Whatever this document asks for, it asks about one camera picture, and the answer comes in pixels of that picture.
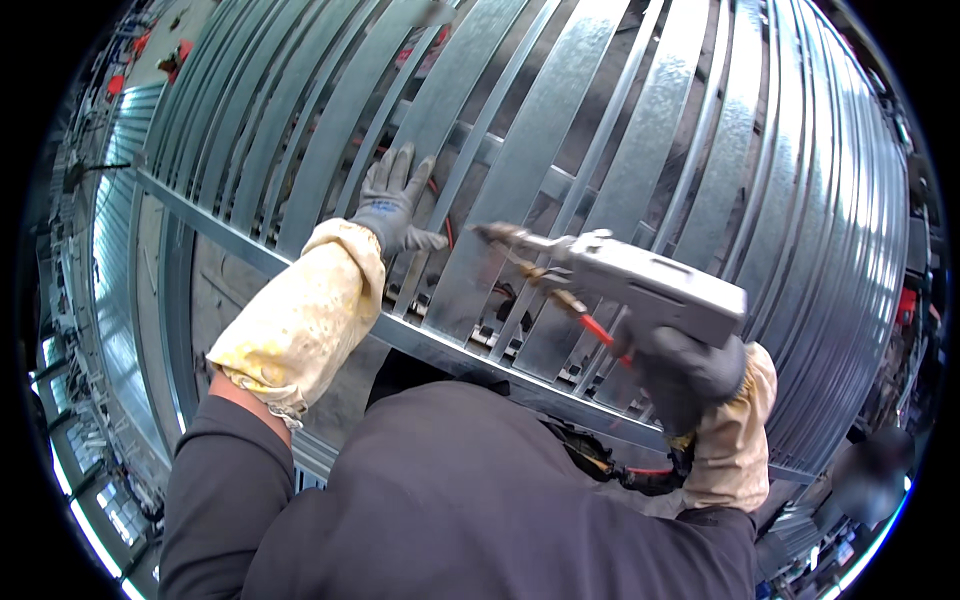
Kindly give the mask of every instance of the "beige protective sleeve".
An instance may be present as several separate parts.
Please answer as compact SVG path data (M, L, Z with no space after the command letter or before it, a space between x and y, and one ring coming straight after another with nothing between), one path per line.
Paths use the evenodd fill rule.
M693 469L684 482L684 504L754 511L767 499L767 434L763 428L777 399L777 370L756 342L747 346L747 376L739 395L704 415L697 428Z
M367 229L330 219L300 258L261 289L206 359L291 429L380 314L384 266Z

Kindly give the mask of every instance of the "shirt sleeve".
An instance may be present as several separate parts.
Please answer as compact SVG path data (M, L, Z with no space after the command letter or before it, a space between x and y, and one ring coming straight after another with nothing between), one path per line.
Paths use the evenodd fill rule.
M293 490L293 454L277 434L243 407L208 397L177 444L159 597L239 597Z

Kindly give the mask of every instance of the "person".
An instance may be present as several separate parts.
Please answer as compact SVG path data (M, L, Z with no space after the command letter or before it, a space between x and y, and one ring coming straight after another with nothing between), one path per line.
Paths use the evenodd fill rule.
M411 225L435 160L408 180L413 155L375 163L353 219L320 223L207 355L217 371L166 496L160 597L751 597L777 387L756 344L677 345L664 329L635 348L660 365L648 374L672 373L654 389L725 396L700 421L675 519L598 492L534 413L463 381L379 399L326 489L294 495L292 431L376 320L382 257L446 245Z

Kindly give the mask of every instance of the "blurred oval patch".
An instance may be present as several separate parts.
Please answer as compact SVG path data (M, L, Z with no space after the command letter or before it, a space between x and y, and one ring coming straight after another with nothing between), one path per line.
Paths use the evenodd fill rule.
M410 25L413 27L446 25L457 16L457 10L443 2L406 0L401 6L410 13Z

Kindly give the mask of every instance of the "wide metal panel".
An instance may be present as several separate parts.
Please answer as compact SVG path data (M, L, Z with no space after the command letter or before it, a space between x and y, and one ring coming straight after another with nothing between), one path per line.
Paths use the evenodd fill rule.
M143 147L144 132L138 113L152 111L162 84L133 87L118 95L108 122L104 164L129 162ZM169 465L170 453L156 424L144 385L132 323L130 295L131 216L136 193L132 169L104 171L96 186L91 243L94 259L91 285L96 309L97 335L110 387L128 417L154 454Z
M438 30L428 29L392 71L412 31L399 3L225 0L157 115L162 127L151 129L139 180L189 228L273 275L323 215L349 216L386 132L395 145L414 141L417 159L455 155L438 179L436 205L421 211L431 230L471 199L462 225L522 223L540 195L554 203L557 216L541 224L553 235L610 228L618 239L714 269L747 289L745 336L766 346L779 369L767 427L771 472L809 481L876 373L905 256L904 150L871 83L808 0L674 0L668 9L655 1L632 49L617 50L629 56L617 59L616 85L603 88L599 103L590 92L602 117L571 136L627 2L573 4L561 8L565 24L560 0L465 4L469 12L417 89L413 71ZM491 65L507 39L513 54ZM705 41L713 54L701 60ZM710 63L707 74L698 62ZM499 76L484 76L492 66ZM527 70L522 89L533 84L522 103L505 103ZM696 79L703 87L691 95ZM636 104L614 147L632 91ZM480 108L474 122L459 121L472 102ZM516 115L504 115L506 135L493 134L498 115L517 105ZM149 112L131 110L117 139L138 144ZM358 131L364 139L354 152ZM570 139L584 146L574 173L556 164ZM679 174L666 168L668 157L683 162ZM482 182L471 171L477 164L490 167ZM598 190L594 181L602 181ZM116 187L134 188L124 177ZM435 286L423 277L426 254L394 263L391 282L402 285L388 291L392 314L374 335L442 369L489 370L531 408L660 448L649 407L630 408L638 400L632 375L552 303L538 313L536 290L521 290L499 332L479 327L493 283L506 276L502 259L471 235L456 237L445 266L447 254L431 255L431 270L443 269ZM598 319L615 320L611 302L583 300ZM533 329L521 340L528 308ZM320 454L328 464L329 452Z
M626 0L577 5L516 114L465 227L496 220L520 223L526 217L626 5ZM462 237L437 283L423 327L465 343L503 262L479 237Z

